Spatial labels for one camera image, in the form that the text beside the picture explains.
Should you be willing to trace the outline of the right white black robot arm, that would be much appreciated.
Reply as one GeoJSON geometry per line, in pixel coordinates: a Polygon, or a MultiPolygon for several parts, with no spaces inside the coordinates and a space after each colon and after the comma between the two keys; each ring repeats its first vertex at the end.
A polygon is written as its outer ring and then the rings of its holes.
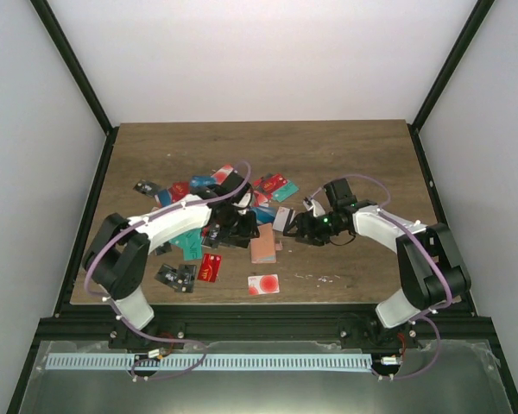
{"type": "Polygon", "coordinates": [[[377,319],[366,326],[372,345],[387,347],[397,337],[397,327],[449,307],[470,290],[471,277],[446,224],[412,222],[387,212],[385,204],[359,200],[346,176],[320,190],[331,209],[326,211],[314,195],[305,198],[303,212],[290,211],[283,219],[286,237],[322,247],[346,232],[396,254],[401,288],[376,306],[377,319]]]}

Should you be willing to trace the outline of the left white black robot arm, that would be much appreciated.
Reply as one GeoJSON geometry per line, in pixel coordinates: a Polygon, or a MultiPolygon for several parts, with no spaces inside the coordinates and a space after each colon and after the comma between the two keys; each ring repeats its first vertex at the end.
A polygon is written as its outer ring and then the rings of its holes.
{"type": "Polygon", "coordinates": [[[232,238],[257,238],[252,198],[250,182],[233,172],[221,184],[194,189],[159,210],[129,218],[118,213],[107,216],[81,262],[85,287],[92,281],[98,284],[101,290],[90,294],[110,302],[120,319],[129,323],[128,335],[136,346],[152,347],[159,327],[152,322],[155,314],[142,291],[150,254],[188,231],[211,224],[232,238]]]}

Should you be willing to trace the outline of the pink leather card holder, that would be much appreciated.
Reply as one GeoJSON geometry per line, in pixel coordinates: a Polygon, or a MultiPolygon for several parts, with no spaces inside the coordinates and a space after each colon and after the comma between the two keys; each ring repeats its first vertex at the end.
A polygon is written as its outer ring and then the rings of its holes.
{"type": "Polygon", "coordinates": [[[259,236],[250,241],[250,257],[252,264],[274,264],[277,262],[275,231],[272,223],[258,227],[259,236]]]}

